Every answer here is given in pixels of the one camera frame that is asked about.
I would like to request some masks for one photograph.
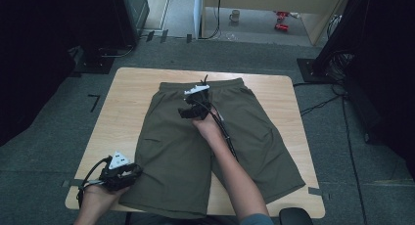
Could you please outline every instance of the table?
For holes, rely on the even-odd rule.
[[[308,187],[318,189],[319,186],[293,84],[288,76],[122,67],[116,72],[75,178],[83,179],[96,162],[113,155],[115,150],[134,159],[144,116],[161,82],[197,82],[207,74],[208,80],[244,79],[280,131],[306,183],[301,189],[269,203],[270,215],[278,216],[285,207],[302,207],[312,218],[322,218],[325,214],[322,198],[308,192]],[[98,178],[100,171],[97,168],[90,179]],[[234,215],[225,189],[214,174],[211,177],[207,214]],[[66,199],[67,208],[78,209],[76,194],[77,188],[71,187]],[[112,210],[139,211],[120,204],[115,204]]]
[[[341,12],[347,0],[221,0],[221,8],[301,13],[312,45],[320,39],[331,17]],[[196,0],[202,6],[202,37],[205,37],[205,8],[217,8],[218,0]]]

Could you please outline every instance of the sleeve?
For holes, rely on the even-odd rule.
[[[271,218],[265,214],[256,213],[244,218],[240,225],[273,225]]]

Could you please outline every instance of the person's right arm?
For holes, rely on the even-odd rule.
[[[232,156],[212,116],[209,114],[205,120],[194,119],[193,124],[207,140],[216,156],[238,220],[242,221],[258,213],[269,216],[262,194],[245,169]]]

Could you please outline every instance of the cup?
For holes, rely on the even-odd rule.
[[[229,15],[229,20],[231,20],[231,22],[238,22],[239,15],[240,15],[239,10],[232,10],[232,14]]]

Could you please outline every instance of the shorts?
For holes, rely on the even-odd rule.
[[[209,99],[224,118],[239,163],[266,203],[305,185],[278,129],[242,78],[209,81]],[[205,217],[211,172],[224,183],[208,143],[178,108],[190,108],[184,90],[201,83],[166,83],[153,96],[135,162],[144,171],[119,203],[172,218]]]

